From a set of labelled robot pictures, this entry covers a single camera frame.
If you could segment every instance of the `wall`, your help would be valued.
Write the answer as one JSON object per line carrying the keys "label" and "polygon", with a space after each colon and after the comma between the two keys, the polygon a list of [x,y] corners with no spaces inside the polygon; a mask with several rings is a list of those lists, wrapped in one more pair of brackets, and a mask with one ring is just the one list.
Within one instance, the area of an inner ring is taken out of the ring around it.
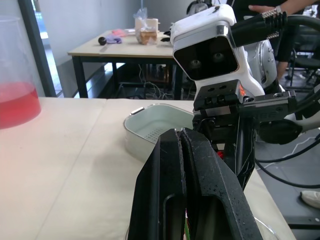
{"label": "wall", "polygon": [[[212,0],[212,3],[225,4],[227,0]],[[187,8],[193,0],[144,0],[148,9],[148,17],[159,19],[160,31],[168,31],[171,23],[175,23],[187,16]]]}
{"label": "wall", "polygon": [[45,96],[44,89],[42,87],[42,83],[39,77],[37,65],[35,62],[35,58],[30,46],[28,34],[26,31],[25,24],[22,19],[22,15],[20,12],[20,8],[17,0],[0,0],[0,15],[14,16],[20,18],[19,26],[21,30],[21,38],[23,40],[23,45],[25,48],[26,57],[28,59],[29,70],[33,77],[33,83],[36,87],[36,91],[39,96]]}
{"label": "wall", "polygon": [[[39,0],[65,97],[77,91],[72,58],[67,52],[106,30],[132,28],[139,0]],[[88,78],[100,63],[86,63]]]}

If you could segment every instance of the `person's hand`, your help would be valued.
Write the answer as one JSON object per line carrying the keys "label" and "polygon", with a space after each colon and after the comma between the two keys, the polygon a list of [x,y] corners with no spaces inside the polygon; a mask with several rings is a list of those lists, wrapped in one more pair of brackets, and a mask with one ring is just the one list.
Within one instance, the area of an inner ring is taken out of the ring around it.
{"label": "person's hand", "polygon": [[273,6],[258,6],[258,5],[249,5],[249,9],[253,12],[257,12],[257,13],[265,13],[268,12],[272,9],[274,9],[275,7]]}

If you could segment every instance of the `white shoe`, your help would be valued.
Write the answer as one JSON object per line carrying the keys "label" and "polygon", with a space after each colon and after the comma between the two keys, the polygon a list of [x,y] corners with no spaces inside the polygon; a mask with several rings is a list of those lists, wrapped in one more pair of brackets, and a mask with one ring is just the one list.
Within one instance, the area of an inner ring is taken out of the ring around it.
{"label": "white shoe", "polygon": [[320,191],[302,191],[301,198],[306,204],[320,209]]}

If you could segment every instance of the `wooden table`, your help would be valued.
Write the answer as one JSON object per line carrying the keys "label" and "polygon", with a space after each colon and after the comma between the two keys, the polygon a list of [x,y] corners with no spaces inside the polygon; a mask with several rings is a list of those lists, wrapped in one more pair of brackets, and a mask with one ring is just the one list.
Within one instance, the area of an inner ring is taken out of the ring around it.
{"label": "wooden table", "polygon": [[107,44],[105,46],[101,46],[98,43],[98,38],[105,37],[110,33],[110,31],[106,31],[105,33],[68,52],[68,55],[72,56],[80,98],[88,97],[83,63],[112,63],[115,91],[117,91],[121,86],[129,85],[128,83],[121,83],[118,81],[116,63],[128,63],[168,64],[176,66],[175,79],[173,81],[173,98],[175,100],[181,99],[183,78],[182,69],[177,65],[173,58],[172,45],[169,42],[160,41],[160,39],[168,36],[163,35],[162,32],[159,33],[157,45],[139,44],[135,35],[129,35],[122,38],[122,44]]}
{"label": "wooden table", "polygon": [[[1,240],[123,240],[143,163],[125,150],[124,119],[154,103],[40,98],[35,119],[0,130]],[[295,240],[254,171],[244,191],[253,215]]]}

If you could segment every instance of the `camera lens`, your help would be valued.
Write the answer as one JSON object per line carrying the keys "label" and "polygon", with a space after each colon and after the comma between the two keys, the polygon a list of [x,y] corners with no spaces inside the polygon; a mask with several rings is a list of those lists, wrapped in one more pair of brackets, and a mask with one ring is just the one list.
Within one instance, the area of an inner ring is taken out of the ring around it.
{"label": "camera lens", "polygon": [[220,52],[217,52],[213,55],[213,62],[218,64],[218,63],[221,63],[225,60],[225,55],[223,55],[222,53]]}
{"label": "camera lens", "polygon": [[190,69],[193,69],[193,70],[201,68],[201,62],[199,60],[192,60],[189,65],[190,65]]}

